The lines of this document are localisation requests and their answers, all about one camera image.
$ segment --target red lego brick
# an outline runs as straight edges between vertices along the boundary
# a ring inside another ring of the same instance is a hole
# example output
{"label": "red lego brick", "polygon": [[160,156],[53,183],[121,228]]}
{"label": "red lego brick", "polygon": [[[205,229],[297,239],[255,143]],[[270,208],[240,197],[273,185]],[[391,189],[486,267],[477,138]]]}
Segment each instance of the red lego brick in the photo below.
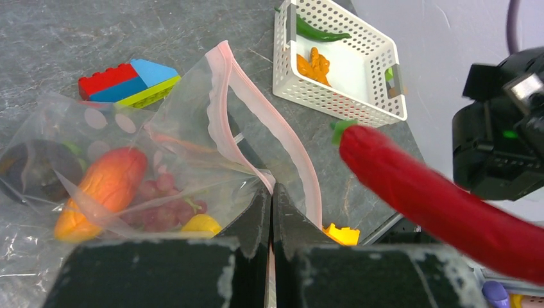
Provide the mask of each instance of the red lego brick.
{"label": "red lego brick", "polygon": [[118,67],[110,67],[103,73],[96,72],[91,77],[81,77],[78,80],[80,96],[87,100],[91,95],[97,92],[136,77],[138,77],[138,73],[136,73],[130,64],[122,63],[119,64]]}

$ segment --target cable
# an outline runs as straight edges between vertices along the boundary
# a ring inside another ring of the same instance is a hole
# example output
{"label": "cable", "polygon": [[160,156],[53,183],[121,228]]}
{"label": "cable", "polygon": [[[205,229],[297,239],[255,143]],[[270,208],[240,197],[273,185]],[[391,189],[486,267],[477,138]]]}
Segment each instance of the cable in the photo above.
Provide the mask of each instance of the cable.
{"label": "cable", "polygon": [[510,55],[520,50],[518,46],[518,12],[521,0],[510,0],[506,17],[506,44]]}

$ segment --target gray marble tabletop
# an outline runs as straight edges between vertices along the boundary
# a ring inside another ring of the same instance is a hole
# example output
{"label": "gray marble tabletop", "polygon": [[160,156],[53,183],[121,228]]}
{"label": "gray marble tabletop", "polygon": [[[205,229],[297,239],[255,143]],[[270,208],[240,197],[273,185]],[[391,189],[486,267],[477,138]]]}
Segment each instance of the gray marble tabletop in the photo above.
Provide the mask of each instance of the gray marble tabletop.
{"label": "gray marble tabletop", "polygon": [[[354,12],[349,0],[336,2]],[[334,119],[272,95],[273,7],[279,4],[276,0],[0,0],[0,150],[35,109],[40,94],[59,92],[77,98],[79,77],[131,58],[175,67],[183,75],[208,50],[229,40],[241,67],[309,152],[319,175],[324,224],[358,228],[365,238],[394,212],[339,159],[330,145],[328,126]],[[380,130],[420,157],[406,123]],[[0,202],[9,201],[0,196]]]}

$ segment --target perforated basket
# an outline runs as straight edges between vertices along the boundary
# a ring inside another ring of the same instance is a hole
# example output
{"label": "perforated basket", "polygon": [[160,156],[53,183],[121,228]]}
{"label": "perforated basket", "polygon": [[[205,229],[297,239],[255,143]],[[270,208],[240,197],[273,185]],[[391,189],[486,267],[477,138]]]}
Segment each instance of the perforated basket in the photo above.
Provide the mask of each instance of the perforated basket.
{"label": "perforated basket", "polygon": [[[296,34],[296,14],[314,28],[352,37],[329,43],[307,40]],[[395,43],[335,2],[285,0],[275,16],[274,38],[274,95],[373,127],[406,120]],[[330,61],[332,87],[296,69],[297,53],[309,60],[312,47]]]}

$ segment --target black robotic device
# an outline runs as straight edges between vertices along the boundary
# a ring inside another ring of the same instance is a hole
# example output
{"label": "black robotic device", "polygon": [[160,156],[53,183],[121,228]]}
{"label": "black robotic device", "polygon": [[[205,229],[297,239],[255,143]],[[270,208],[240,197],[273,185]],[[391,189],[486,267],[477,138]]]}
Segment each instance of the black robotic device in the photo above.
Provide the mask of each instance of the black robotic device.
{"label": "black robotic device", "polygon": [[544,47],[472,65],[452,121],[454,182],[486,200],[544,186]]}

